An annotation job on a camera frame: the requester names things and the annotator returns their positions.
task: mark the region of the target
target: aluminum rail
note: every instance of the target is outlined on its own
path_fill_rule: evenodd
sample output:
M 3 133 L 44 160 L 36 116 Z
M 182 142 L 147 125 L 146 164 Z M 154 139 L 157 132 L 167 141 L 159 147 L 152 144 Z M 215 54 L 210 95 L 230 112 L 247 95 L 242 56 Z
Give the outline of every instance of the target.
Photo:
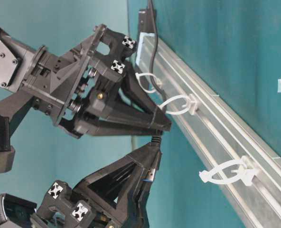
M 145 36 L 140 43 L 138 65 L 149 71 L 154 38 Z M 253 185 L 239 180 L 220 188 L 248 228 L 281 228 L 281 157 L 275 153 L 196 73 L 161 39 L 154 64 L 167 97 L 193 94 L 200 102 L 195 115 L 173 116 L 182 132 L 203 161 L 207 170 L 247 155 L 258 168 Z M 168 105 L 181 110 L 182 103 Z M 232 177 L 230 170 L 218 178 Z

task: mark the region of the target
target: screw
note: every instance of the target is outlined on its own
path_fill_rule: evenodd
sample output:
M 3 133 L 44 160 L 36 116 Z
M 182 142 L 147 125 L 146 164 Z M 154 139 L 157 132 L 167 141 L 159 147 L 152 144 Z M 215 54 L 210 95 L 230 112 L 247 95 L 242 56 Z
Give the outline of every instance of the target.
M 103 99 L 103 94 L 102 94 L 102 93 L 99 93 L 99 94 L 97 95 L 97 98 L 100 99 L 100 100 L 102 100 L 102 99 Z

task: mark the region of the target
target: white tape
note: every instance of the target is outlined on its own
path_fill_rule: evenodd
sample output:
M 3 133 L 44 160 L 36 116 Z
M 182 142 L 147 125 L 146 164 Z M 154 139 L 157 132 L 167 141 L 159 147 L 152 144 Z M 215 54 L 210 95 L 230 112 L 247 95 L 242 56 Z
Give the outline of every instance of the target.
M 139 45 L 137 47 L 137 56 L 136 56 L 136 65 L 139 65 L 140 60 L 141 60 L 141 48 L 142 45 L 144 44 L 144 37 L 154 37 L 154 33 L 146 33 L 146 32 L 141 32 L 140 33 L 140 39 L 139 39 Z
M 278 93 L 281 93 L 281 79 L 278 79 Z

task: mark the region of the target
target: black cable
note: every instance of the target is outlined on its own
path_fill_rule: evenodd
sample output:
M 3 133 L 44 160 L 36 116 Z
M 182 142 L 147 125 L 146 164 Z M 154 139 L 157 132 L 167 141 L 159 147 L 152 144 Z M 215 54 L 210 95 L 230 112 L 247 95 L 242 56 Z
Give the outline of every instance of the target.
M 153 8 L 152 0 L 148 0 L 148 8 L 151 11 L 151 21 L 153 23 L 153 30 L 154 30 L 154 35 L 155 35 L 154 49 L 153 49 L 153 52 L 152 52 L 152 55 L 151 55 L 150 68 L 149 68 L 149 72 L 153 74 L 154 59 L 155 59 L 155 56 L 156 56 L 156 53 L 157 53 L 157 50 L 158 50 L 158 46 L 159 46 L 159 35 L 158 35 L 158 30 L 156 28 L 156 21 L 155 21 L 155 16 L 154 16 L 154 8 Z M 165 91 L 163 89 L 159 88 L 159 86 L 155 82 L 153 76 L 150 76 L 150 80 L 151 80 L 151 83 L 152 83 L 153 87 L 161 95 L 163 102 L 165 102 L 166 99 L 167 99 Z M 166 109 L 167 109 L 167 106 L 164 106 L 162 111 L 165 113 Z M 160 145 L 162 131 L 157 131 L 156 133 L 157 133 L 157 135 L 152 137 L 151 142 L 158 143 Z
M 158 46 L 159 46 L 159 35 L 158 35 L 157 28 L 156 28 L 156 21 L 155 21 L 155 17 L 154 17 L 154 8 L 153 8 L 152 0 L 148 0 L 148 8 L 151 10 L 151 20 L 153 23 L 153 29 L 154 29 L 154 34 L 155 34 L 154 49 L 152 52 L 152 56 L 151 56 L 151 60 L 150 60 L 150 68 L 149 68 L 150 73 L 153 74 L 154 59 L 155 59 L 155 56 L 156 56 L 156 53 L 158 50 Z M 160 95 L 162 96 L 163 102 L 165 102 L 167 99 L 165 91 L 163 89 L 159 88 L 159 86 L 155 82 L 153 76 L 151 76 L 150 79 L 151 79 L 151 83 L 152 83 L 153 87 L 156 89 L 156 91 L 158 93 L 160 93 Z

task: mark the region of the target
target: cable holder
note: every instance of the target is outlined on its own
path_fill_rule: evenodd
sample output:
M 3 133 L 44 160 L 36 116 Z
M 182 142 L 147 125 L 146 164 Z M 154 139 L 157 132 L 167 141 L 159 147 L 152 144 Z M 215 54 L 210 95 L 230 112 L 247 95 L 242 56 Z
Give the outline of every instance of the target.
M 152 94 L 152 93 L 155 93 L 156 92 L 156 89 L 153 88 L 152 90 L 148 90 L 148 89 L 145 89 L 142 84 L 141 84 L 141 77 L 142 76 L 152 76 L 154 77 L 154 80 L 156 81 L 156 84 L 161 88 L 162 87 L 162 82 L 161 80 L 156 77 L 155 74 L 152 74 L 152 73 L 135 73 L 135 76 L 140 84 L 140 87 L 148 94 Z M 196 110 L 198 109 L 198 104 L 199 104 L 199 101 L 196 99 L 196 97 L 194 96 L 194 94 L 189 94 L 188 95 L 177 95 L 177 96 L 174 96 L 174 97 L 171 97 L 169 98 L 167 101 L 165 101 L 164 103 L 162 103 L 161 105 L 159 105 L 159 108 L 162 109 L 164 106 L 168 105 L 170 102 L 172 101 L 175 101 L 175 100 L 178 100 L 178 99 L 185 99 L 186 100 L 186 104 L 184 104 L 182 107 L 185 108 L 181 111 L 177 111 L 177 112 L 173 112 L 173 111 L 166 111 L 167 114 L 170 114 L 170 115 L 182 115 L 188 111 L 190 111 L 190 114 L 191 115 L 195 115 L 196 113 Z
M 199 101 L 196 99 L 194 94 L 189 94 L 189 96 L 188 95 L 173 96 L 173 97 L 169 98 L 167 101 L 165 101 L 164 103 L 162 103 L 161 105 L 159 105 L 159 108 L 162 109 L 164 106 L 168 105 L 170 102 L 173 102 L 173 101 L 181 99 L 181 98 L 186 100 L 186 104 L 182 105 L 182 107 L 185 109 L 183 109 L 181 111 L 177 111 L 177 112 L 166 111 L 166 113 L 170 114 L 170 115 L 182 115 L 186 112 L 190 112 L 191 115 L 195 115 L 195 113 L 198 109 Z
M 214 167 L 210 171 L 204 170 L 202 172 L 199 172 L 199 176 L 204 183 L 211 182 L 218 185 L 227 185 L 227 184 L 235 183 L 238 180 L 241 180 L 246 186 L 252 186 L 253 178 L 258 174 L 259 169 L 250 168 L 250 166 L 252 166 L 251 164 L 252 162 L 250 161 L 248 156 L 242 156 L 241 159 L 226 161 Z M 227 179 L 221 179 L 221 180 L 212 178 L 215 174 L 217 174 L 221 170 L 226 169 L 233 165 L 239 165 L 239 168 L 237 170 L 231 170 L 231 172 L 236 173 L 235 176 Z
M 160 80 L 158 77 L 156 77 L 156 75 L 154 75 L 154 74 L 152 74 L 152 73 L 141 73 L 141 74 L 135 73 L 135 76 L 136 76 L 136 78 L 137 78 L 137 80 L 138 80 L 138 82 L 139 82 L 141 88 L 142 88 L 146 93 L 148 93 L 148 94 L 153 94 L 153 93 L 155 93 L 155 92 L 156 92 L 156 89 L 155 89 L 155 88 L 153 88 L 152 90 L 145 89 L 145 88 L 142 86 L 141 80 L 140 80 L 142 76 L 152 76 L 152 77 L 154 77 L 154 80 L 155 80 L 156 84 L 158 85 L 158 87 L 161 88 L 161 86 L 162 86 L 161 80 Z

